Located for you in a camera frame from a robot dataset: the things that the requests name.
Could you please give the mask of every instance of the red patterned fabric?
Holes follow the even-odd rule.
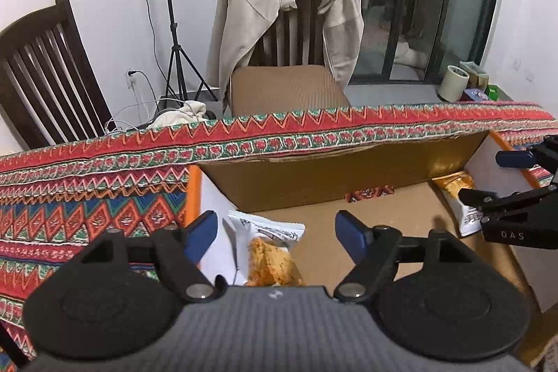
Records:
[[[0,320],[32,355],[21,321],[25,298],[108,227],[144,236],[177,222],[189,163],[486,130],[522,147],[558,134],[558,122],[534,104],[354,107],[115,133],[1,157]],[[534,174],[548,177],[540,169]],[[0,369],[8,367],[0,355]]]

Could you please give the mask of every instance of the power cord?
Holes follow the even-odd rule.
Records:
[[[153,94],[153,99],[155,100],[155,107],[157,109],[156,112],[159,113],[159,103],[157,102],[157,95],[155,95],[155,91],[153,90],[153,86],[151,85],[151,82],[149,81],[149,78],[141,70],[130,70],[128,72],[128,76],[133,76],[136,73],[141,73],[144,76],[144,78],[147,80],[147,83],[149,84],[149,88],[151,89],[151,93]]]
[[[161,69],[161,66],[159,65],[159,60],[157,59],[157,53],[155,52],[155,29],[153,27],[153,21],[151,20],[151,9],[149,7],[149,0],[145,0],[145,3],[147,5],[147,17],[149,18],[149,24],[151,26],[151,32],[153,33],[153,55],[155,56],[155,62],[157,62],[157,66],[159,68],[159,71],[161,72],[161,75],[163,75],[163,79],[165,80],[165,82],[168,84],[169,90],[174,95],[175,99],[179,100],[180,98],[177,96],[176,92],[172,89],[172,87],[171,87],[170,83],[168,82],[163,70]]]
[[[162,101],[162,100],[174,101],[174,102],[177,102],[177,103],[182,104],[182,106],[184,106],[186,103],[188,103],[188,102],[186,102],[186,101],[177,100],[177,99],[175,99],[175,98],[164,98],[164,97],[161,97],[158,101]],[[130,125],[129,123],[127,123],[127,122],[125,122],[125,121],[123,121],[123,120],[116,120],[115,117],[116,117],[118,114],[120,114],[124,109],[127,109],[127,108],[129,108],[129,107],[134,107],[134,106],[146,105],[147,103],[155,103],[155,104],[157,104],[157,100],[153,100],[153,101],[144,101],[144,102],[142,102],[142,103],[135,103],[135,104],[133,104],[133,105],[129,105],[129,106],[123,107],[121,110],[118,111],[118,113],[114,114],[114,115],[113,115],[111,118],[109,118],[108,121],[104,124],[104,132],[105,132],[105,134],[110,134],[111,132],[115,132],[115,131],[122,131],[121,129],[118,129],[118,128],[113,128],[112,130],[109,130],[109,129],[108,129],[108,124],[111,123],[112,121],[120,122],[120,123],[126,124],[126,125],[128,125],[129,127],[132,127],[133,129],[136,129],[136,130],[137,130],[138,127],[134,127],[133,125]]]

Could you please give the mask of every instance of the tripod stand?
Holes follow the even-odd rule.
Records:
[[[196,95],[194,96],[194,100],[197,100],[199,98],[200,93],[202,92],[202,88],[205,87],[208,90],[208,92],[211,94],[211,97],[213,97],[213,100],[217,101],[217,97],[215,96],[215,94],[213,93],[211,88],[207,85],[207,83],[203,79],[202,75],[200,75],[200,72],[197,71],[196,66],[190,60],[190,58],[188,57],[186,52],[183,50],[182,46],[179,45],[178,37],[176,35],[176,29],[178,27],[178,23],[175,22],[175,19],[174,19],[174,11],[172,9],[172,0],[167,0],[167,3],[168,3],[168,16],[169,16],[170,21],[171,21],[172,48],[171,48],[170,61],[168,62],[168,74],[167,74],[167,86],[166,86],[166,89],[165,89],[165,98],[168,98],[168,92],[169,92],[169,89],[170,89],[171,72],[172,72],[172,63],[176,58],[176,78],[178,80],[179,98],[181,100],[188,100],[188,92],[186,91],[186,83],[184,81],[184,72],[182,70],[182,58],[181,58],[181,54],[182,54],[184,56],[184,58],[186,59],[186,61],[188,61],[188,64],[190,64],[190,66],[192,67],[192,69],[196,73],[197,77],[200,78],[200,81],[201,81],[200,86],[197,89]],[[164,101],[163,106],[165,108],[167,107],[167,101],[166,100]]]

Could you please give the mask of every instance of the black round pad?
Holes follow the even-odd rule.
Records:
[[[158,339],[178,313],[177,298],[146,276],[72,275],[63,280],[70,285],[45,282],[25,304],[24,324],[37,351],[75,360],[124,356]]]
[[[395,281],[377,300],[386,334],[422,356],[474,362],[510,349],[529,323],[523,295],[470,264],[420,271]]]

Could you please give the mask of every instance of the open cardboard box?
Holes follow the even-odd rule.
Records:
[[[228,210],[235,208],[273,221],[303,223],[306,231],[292,256],[309,286],[325,286],[331,294],[354,266],[335,238],[339,210],[348,210],[368,226],[395,227],[405,236],[425,237],[434,228],[458,236],[444,198],[428,180],[466,169],[476,188],[499,196],[538,186],[529,172],[496,164],[496,152],[508,147],[496,133],[480,132],[335,152],[203,163],[190,168],[185,223],[204,210],[214,210],[220,221],[226,220]],[[344,200],[346,193],[382,185],[394,186],[395,193],[353,203]],[[218,237],[200,267],[209,279],[219,273],[233,282],[234,245],[226,227],[226,222],[220,222]],[[526,364],[536,363],[558,332],[558,310],[552,307],[558,302],[558,251],[487,243],[481,233],[462,241],[528,296],[532,322],[519,356]],[[397,277],[420,267],[402,264]]]

